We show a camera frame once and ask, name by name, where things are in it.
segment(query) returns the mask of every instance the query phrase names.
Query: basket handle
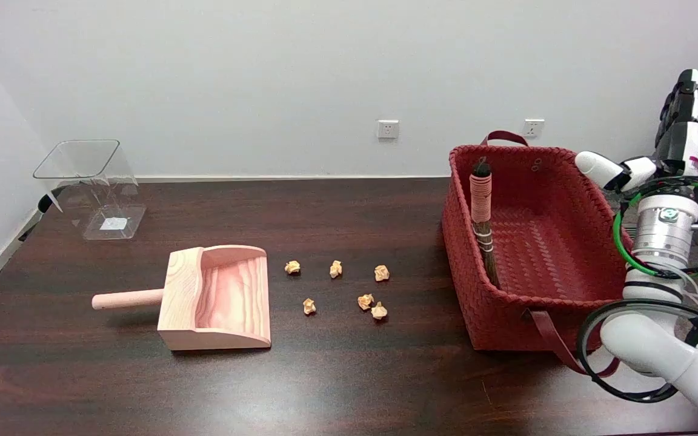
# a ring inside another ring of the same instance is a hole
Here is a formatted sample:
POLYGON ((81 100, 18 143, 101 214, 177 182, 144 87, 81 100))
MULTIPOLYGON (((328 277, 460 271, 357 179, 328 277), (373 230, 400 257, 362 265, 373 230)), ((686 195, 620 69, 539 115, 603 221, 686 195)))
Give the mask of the basket handle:
MULTIPOLYGON (((528 310, 530 315, 532 315, 532 321, 535 322, 535 327, 537 328, 540 336, 543 337, 543 342, 545 342, 548 349, 554 351, 556 357, 562 361, 568 368, 578 372, 579 374, 585 375, 585 372, 581 365, 578 364, 576 358, 573 357, 573 353, 567 349, 565 340, 562 340, 562 336, 559 336, 559 332, 556 331, 554 326, 554 321, 551 320, 551 316, 545 310, 528 310)), ((618 364, 621 361, 617 358, 613 358, 613 361, 607 365, 607 368, 598 372, 599 377, 610 377, 618 369, 618 364)))
POLYGON ((523 136, 513 132, 509 132, 507 130, 495 130, 494 132, 490 132, 490 134, 488 134, 487 137, 484 138, 484 140, 481 141, 481 144, 479 145, 488 145, 488 141, 491 140, 507 140, 510 142, 515 142, 516 144, 521 144, 526 147, 530 146, 523 136))

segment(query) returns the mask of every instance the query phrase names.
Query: wall socket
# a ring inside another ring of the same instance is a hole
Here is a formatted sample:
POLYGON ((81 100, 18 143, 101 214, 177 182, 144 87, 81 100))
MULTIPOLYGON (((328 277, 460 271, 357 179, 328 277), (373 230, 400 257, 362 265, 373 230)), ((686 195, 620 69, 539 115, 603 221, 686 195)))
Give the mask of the wall socket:
POLYGON ((545 126, 545 119, 526 119, 524 121, 524 128, 521 130, 521 136, 525 138, 540 136, 540 134, 543 133, 543 126, 545 126))
POLYGON ((398 119, 380 119, 376 130, 376 137, 380 139, 395 139, 400 133, 400 121, 398 119))

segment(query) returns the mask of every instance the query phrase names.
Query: white cable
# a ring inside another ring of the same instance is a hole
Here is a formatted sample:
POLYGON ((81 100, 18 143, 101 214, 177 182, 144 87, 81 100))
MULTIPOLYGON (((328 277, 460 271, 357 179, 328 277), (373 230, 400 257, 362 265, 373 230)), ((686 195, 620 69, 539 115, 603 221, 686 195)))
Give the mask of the white cable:
POLYGON ((695 292, 695 294, 692 294, 690 292, 686 292, 686 285, 683 285, 683 293, 686 294, 692 301, 694 301, 694 304, 696 304, 696 306, 698 306, 698 299, 694 298, 694 296, 698 297, 698 285, 696 284, 694 279, 691 278, 691 276, 684 273, 680 268, 676 268, 676 267, 671 266, 671 265, 663 265, 663 264, 659 264, 656 262, 646 262, 646 263, 650 264, 650 265, 656 265, 656 266, 659 266, 661 268, 666 268, 666 269, 672 271, 673 273, 677 274, 679 276, 679 278, 684 279, 686 282, 689 282, 691 284, 691 287, 693 287, 693 291, 695 292))

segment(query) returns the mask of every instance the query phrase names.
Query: clear plastic bin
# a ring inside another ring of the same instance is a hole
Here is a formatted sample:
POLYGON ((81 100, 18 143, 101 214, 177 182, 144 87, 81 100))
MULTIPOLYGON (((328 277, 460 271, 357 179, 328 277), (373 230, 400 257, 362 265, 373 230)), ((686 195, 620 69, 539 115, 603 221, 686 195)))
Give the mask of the clear plastic bin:
POLYGON ((33 177, 87 240, 133 237, 147 209, 118 140, 64 141, 33 177))

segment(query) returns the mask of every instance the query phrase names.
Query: pink wooden handle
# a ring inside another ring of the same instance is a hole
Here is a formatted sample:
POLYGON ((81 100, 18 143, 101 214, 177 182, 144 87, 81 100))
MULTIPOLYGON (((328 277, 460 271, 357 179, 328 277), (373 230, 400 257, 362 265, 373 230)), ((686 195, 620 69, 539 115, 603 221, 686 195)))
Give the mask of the pink wooden handle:
POLYGON ((91 304, 94 309, 116 309, 118 307, 150 306, 161 304, 163 289, 148 289, 146 291, 116 292, 93 296, 91 304))

